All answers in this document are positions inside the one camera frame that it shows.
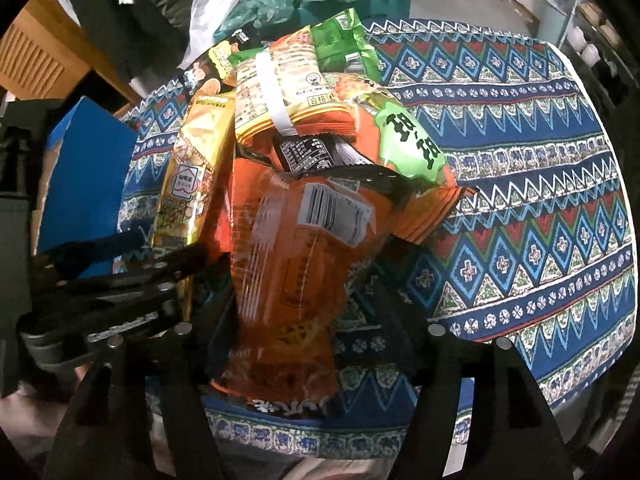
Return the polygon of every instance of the white cup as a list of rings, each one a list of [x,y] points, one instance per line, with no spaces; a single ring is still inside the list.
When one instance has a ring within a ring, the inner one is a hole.
[[[593,65],[600,61],[600,53],[593,43],[588,44],[584,48],[582,54],[580,54],[580,57],[589,68],[592,68]]]
[[[587,40],[584,39],[584,33],[577,25],[569,29],[566,34],[566,40],[580,54],[587,46]]]

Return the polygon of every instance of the green label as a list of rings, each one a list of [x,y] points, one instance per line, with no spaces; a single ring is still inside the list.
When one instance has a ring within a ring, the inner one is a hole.
[[[418,120],[405,108],[387,102],[374,118],[380,129],[380,159],[404,176],[437,182],[447,159]]]

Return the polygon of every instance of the blue box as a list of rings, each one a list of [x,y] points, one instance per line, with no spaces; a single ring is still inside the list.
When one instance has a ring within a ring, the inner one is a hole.
[[[46,150],[60,143],[60,154],[49,179],[36,252],[116,233],[135,142],[133,130],[87,97],[65,115],[47,139]],[[82,276],[110,273],[108,261]]]

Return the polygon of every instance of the blue patterned fabric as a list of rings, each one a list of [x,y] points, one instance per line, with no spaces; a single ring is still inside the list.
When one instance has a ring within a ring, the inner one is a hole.
[[[417,397],[386,355],[370,304],[374,280],[397,283],[403,301],[457,336],[509,337],[552,407],[610,367],[632,338],[637,259],[628,201],[607,134],[559,53],[462,23],[366,27],[383,84],[447,153],[459,183],[479,192],[423,247],[396,240],[402,259],[377,258],[348,301],[336,325],[343,416],[282,420],[273,406],[259,415],[204,397],[212,430],[223,438],[327,458],[398,451]],[[160,93],[171,101],[177,86]],[[153,105],[159,103],[158,94],[133,114],[146,133],[139,130],[122,226],[149,222],[151,202],[141,201],[157,199],[161,157],[158,164],[139,161],[150,153],[144,150],[158,150],[156,156],[168,148],[156,145],[170,138]],[[454,444],[468,438],[472,393],[471,381],[463,383]],[[154,396],[150,402],[158,408]]]
[[[118,212],[118,230],[140,229],[149,240],[158,210],[166,165],[182,126],[191,95],[181,81],[171,80],[151,92],[122,121],[138,133]],[[144,259],[149,249],[128,254],[114,263],[114,272],[126,270],[126,261]]]

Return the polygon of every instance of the snack bag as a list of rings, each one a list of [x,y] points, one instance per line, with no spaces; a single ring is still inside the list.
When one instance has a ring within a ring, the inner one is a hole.
[[[268,130],[285,136],[325,131],[354,136],[350,107],[319,72],[309,27],[280,38],[236,67],[236,137],[251,144]]]
[[[380,166],[279,173],[241,149],[231,192],[239,345],[214,386],[249,405],[331,398],[331,326],[346,284],[382,248],[413,192]]]
[[[234,96],[198,92],[189,105],[162,183],[151,247],[156,254],[198,240],[218,174],[232,160]]]
[[[366,31],[355,9],[347,9],[311,27],[321,73],[361,73],[380,82],[380,60],[376,49],[366,40]],[[238,50],[227,57],[232,66],[252,59],[264,48]]]
[[[470,190],[456,185],[444,154],[387,90],[355,74],[326,78],[338,96],[356,108],[355,141],[332,134],[304,139],[274,136],[278,162],[284,171],[293,172],[379,164],[416,179],[417,192],[392,234],[421,244]]]
[[[252,26],[247,26],[245,29],[249,34],[246,34],[243,29],[236,30],[228,38],[201,54],[184,71],[184,83],[192,93],[202,90],[208,95],[215,95],[220,92],[230,92],[235,88],[235,77],[229,78],[233,68],[228,61],[229,56],[257,47],[259,47],[258,51],[264,48],[255,29]]]
[[[393,94],[358,74],[325,75],[338,97],[357,106],[353,147],[362,155],[410,178],[453,184],[442,150]]]

